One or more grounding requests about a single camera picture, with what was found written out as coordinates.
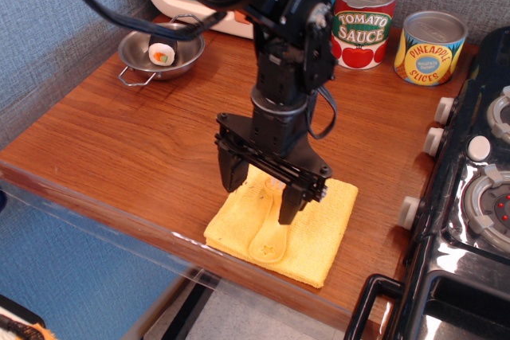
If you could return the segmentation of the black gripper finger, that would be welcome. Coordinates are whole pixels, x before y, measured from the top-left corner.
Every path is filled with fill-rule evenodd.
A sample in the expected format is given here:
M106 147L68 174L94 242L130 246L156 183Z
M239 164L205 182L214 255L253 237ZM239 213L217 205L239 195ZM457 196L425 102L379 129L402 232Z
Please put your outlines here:
M292 183L284 187L281 199L279 223L290 225L295 216L310 201L309 188L305 184Z
M249 163L223 145L218 147L218 164L222 185L227 192L235 191L246 180Z

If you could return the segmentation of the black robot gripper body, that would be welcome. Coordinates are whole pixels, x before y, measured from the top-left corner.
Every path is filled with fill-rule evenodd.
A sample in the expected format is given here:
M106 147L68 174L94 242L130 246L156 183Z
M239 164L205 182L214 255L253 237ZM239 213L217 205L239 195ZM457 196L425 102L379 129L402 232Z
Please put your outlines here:
M285 185L307 185L310 201L320 201L332 169L308 141L315 106L316 97L306 96L294 105L255 100L250 117L222 112L216 144Z

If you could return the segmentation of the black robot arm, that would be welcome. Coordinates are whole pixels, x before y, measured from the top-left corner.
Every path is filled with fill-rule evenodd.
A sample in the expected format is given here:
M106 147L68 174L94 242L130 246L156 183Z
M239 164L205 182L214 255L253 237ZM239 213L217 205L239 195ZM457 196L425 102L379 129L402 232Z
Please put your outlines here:
M250 117L221 113L216 136L222 184L236 190L255 166L284 183L278 221L292 223L326 194L330 166L312 149L319 97L334 76L331 0L197 0L237 11L253 26L257 80Z

